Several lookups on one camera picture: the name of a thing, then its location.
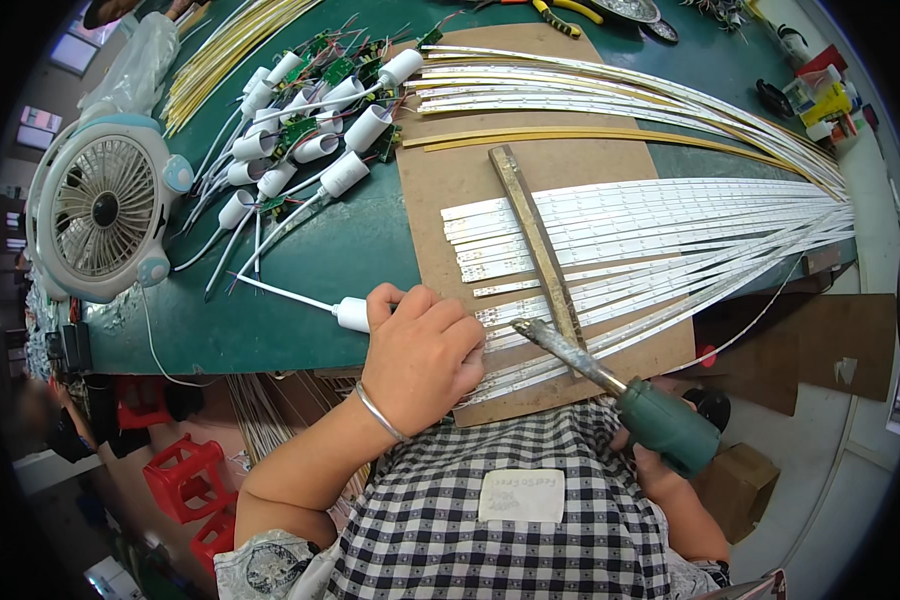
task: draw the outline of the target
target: table fan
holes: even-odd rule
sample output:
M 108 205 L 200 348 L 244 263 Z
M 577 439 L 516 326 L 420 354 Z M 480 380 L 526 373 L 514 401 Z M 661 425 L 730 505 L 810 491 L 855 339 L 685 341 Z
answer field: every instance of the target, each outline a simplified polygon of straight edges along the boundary
M 49 145 L 27 200 L 26 243 L 48 295 L 106 304 L 134 282 L 162 282 L 171 204 L 193 176 L 154 119 L 87 108 Z

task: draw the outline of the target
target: green soldering iron handle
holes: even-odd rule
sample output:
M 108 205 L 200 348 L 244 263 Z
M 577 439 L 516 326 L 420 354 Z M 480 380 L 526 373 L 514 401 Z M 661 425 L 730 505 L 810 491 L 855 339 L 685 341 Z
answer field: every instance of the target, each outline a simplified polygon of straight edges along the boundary
M 630 439 L 660 454 L 663 464 L 684 479 L 707 466 L 720 443 L 720 430 L 680 398 L 633 378 L 617 398 L 620 423 Z

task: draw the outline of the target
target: chair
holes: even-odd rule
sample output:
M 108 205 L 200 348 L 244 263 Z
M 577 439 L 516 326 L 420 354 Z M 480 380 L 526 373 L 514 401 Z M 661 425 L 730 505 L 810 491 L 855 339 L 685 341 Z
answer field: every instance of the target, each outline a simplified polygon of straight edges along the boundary
M 236 501 L 237 492 L 227 493 L 217 470 L 223 460 L 224 450 L 216 441 L 196 444 L 188 433 L 144 466 L 144 479 L 161 511 L 178 523 L 189 523 Z M 204 470 L 210 481 L 200 475 Z M 205 504 L 190 508 L 186 503 L 193 498 Z
M 174 418 L 167 410 L 164 384 L 151 377 L 117 377 L 117 422 L 120 429 L 143 429 Z
M 222 552 L 233 550 L 233 533 L 237 525 L 237 519 L 226 509 L 214 514 L 210 520 L 193 536 L 190 541 L 190 551 L 205 570 L 215 575 L 213 557 Z M 211 534 L 216 537 L 206 541 Z

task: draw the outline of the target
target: checkered shirt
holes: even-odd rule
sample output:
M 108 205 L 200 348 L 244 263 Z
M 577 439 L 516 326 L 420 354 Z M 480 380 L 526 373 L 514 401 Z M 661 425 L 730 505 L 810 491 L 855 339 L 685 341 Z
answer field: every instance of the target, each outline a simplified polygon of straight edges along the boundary
M 274 531 L 217 556 L 220 597 L 248 597 L 251 580 L 279 598 L 669 597 L 666 519 L 610 450 L 619 426 L 600 400 L 469 428 L 445 418 L 377 462 L 331 548 Z M 478 521 L 484 475 L 500 469 L 563 471 L 563 521 Z M 261 544 L 293 559 L 251 564 Z M 280 592 L 301 566 L 325 581 Z

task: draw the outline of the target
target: fan grille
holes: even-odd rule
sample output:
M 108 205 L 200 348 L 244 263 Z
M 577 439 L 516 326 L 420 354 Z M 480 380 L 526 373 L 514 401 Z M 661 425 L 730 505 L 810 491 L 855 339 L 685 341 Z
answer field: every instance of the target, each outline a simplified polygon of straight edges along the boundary
M 64 263 L 89 278 L 121 269 L 147 238 L 155 194 L 154 167 L 132 139 L 109 136 L 86 146 L 67 165 L 53 203 Z

